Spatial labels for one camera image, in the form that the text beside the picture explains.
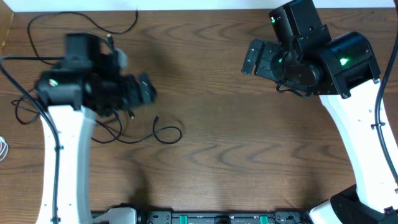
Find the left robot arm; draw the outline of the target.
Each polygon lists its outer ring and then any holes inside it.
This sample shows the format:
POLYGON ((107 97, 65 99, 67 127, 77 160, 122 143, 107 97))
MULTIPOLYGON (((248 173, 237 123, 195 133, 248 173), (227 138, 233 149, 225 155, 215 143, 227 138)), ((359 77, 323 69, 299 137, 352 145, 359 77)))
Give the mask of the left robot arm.
POLYGON ((38 223, 137 223, 137 210, 112 208, 94 217, 90 209, 91 137, 97 116, 154 101, 146 74, 121 75, 127 57, 113 38, 67 34, 65 56, 35 85, 45 137, 44 184, 38 223))

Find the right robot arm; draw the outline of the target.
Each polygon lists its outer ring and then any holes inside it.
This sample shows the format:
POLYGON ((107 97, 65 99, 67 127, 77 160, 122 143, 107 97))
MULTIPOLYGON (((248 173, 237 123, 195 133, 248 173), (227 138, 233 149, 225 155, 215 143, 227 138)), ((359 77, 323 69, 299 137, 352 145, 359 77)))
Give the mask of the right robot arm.
POLYGON ((312 0, 269 13, 277 43, 251 41, 242 72, 276 84, 278 92, 318 96, 332 117, 355 184, 307 212, 309 223, 396 223, 397 142, 383 95, 395 61, 382 72, 364 35, 332 38, 312 0))

